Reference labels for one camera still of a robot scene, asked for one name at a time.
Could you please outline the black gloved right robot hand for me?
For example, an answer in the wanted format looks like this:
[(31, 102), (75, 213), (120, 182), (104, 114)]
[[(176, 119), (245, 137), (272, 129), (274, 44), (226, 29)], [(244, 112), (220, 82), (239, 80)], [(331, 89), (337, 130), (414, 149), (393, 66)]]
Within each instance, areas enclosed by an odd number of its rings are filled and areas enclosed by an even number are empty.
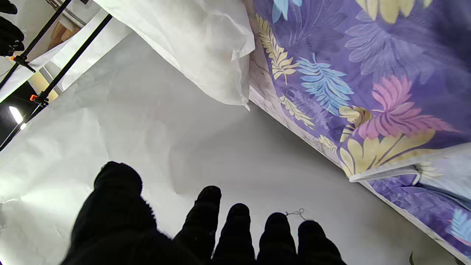
[[(1, 0), (0, 12), (16, 15), (18, 13), (18, 9), (16, 5), (14, 5), (9, 0)], [(0, 56), (13, 56), (14, 52), (24, 51), (24, 39), (24, 34), (16, 25), (7, 20), (5, 17), (0, 17)]]

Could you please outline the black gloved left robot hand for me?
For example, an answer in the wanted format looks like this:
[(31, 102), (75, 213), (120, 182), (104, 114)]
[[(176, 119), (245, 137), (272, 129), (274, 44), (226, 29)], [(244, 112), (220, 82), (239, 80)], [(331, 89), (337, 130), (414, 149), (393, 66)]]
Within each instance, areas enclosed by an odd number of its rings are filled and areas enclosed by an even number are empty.
[(157, 229), (152, 208), (142, 198), (140, 175), (109, 161), (75, 220), (62, 265), (343, 265), (336, 245), (319, 223), (304, 220), (294, 243), (288, 218), (274, 212), (266, 220), (255, 254), (249, 208), (231, 206), (216, 240), (222, 192), (207, 186), (188, 212), (180, 232), (169, 238)]

